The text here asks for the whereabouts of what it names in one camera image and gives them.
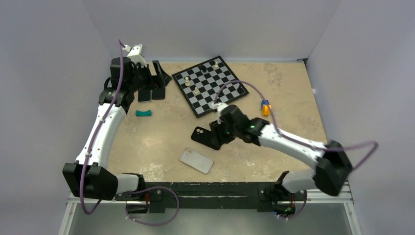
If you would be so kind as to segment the black phone case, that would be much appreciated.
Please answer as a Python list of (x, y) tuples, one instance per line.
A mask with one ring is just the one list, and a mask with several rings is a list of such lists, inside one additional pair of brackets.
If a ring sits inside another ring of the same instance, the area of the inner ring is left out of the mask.
[(222, 146), (216, 134), (200, 126), (195, 127), (190, 138), (213, 150), (219, 150)]

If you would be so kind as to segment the white phone case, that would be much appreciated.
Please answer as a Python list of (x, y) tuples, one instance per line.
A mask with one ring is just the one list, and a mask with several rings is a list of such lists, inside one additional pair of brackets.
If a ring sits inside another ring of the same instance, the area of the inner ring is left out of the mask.
[(214, 164), (213, 159), (189, 147), (183, 150), (179, 156), (179, 161), (203, 174), (208, 174)]

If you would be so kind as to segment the black smartphone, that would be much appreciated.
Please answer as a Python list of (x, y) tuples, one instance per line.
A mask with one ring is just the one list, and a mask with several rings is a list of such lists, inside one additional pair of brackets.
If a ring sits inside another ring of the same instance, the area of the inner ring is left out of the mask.
[(165, 99), (165, 88), (154, 89), (151, 94), (152, 100), (164, 100)]

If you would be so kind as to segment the phone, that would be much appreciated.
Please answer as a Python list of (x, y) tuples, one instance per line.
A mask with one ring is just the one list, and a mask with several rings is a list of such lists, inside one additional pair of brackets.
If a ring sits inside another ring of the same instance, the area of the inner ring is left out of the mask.
[(138, 102), (150, 102), (152, 100), (152, 91), (151, 90), (140, 90), (138, 91)]

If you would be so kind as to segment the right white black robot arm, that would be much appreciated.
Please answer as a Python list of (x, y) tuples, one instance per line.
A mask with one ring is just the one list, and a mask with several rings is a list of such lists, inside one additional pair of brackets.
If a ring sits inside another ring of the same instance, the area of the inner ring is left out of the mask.
[(212, 124), (218, 127), (217, 134), (225, 141), (239, 138), (245, 143), (277, 150), (309, 166), (309, 169), (280, 176), (275, 185), (276, 196), (280, 199), (310, 189), (337, 196), (353, 170), (343, 146), (336, 141), (323, 143), (301, 138), (264, 119), (249, 119), (236, 105), (220, 102), (212, 108), (217, 114)]

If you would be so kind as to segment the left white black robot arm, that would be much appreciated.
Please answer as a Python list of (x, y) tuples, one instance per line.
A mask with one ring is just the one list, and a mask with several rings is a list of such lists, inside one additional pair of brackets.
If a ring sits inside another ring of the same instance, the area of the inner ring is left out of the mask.
[(146, 94), (152, 89), (164, 89), (172, 77), (153, 60), (155, 74), (148, 66), (142, 67), (130, 58), (123, 58), (121, 88), (116, 90), (120, 75), (120, 58), (111, 60), (111, 75), (105, 80), (99, 95), (98, 112), (88, 140), (73, 163), (66, 163), (63, 176), (72, 194), (98, 200), (111, 200), (121, 193), (127, 193), (133, 200), (140, 200), (146, 194), (144, 178), (137, 173), (112, 174), (108, 159), (113, 142), (121, 123), (128, 114), (135, 93)]

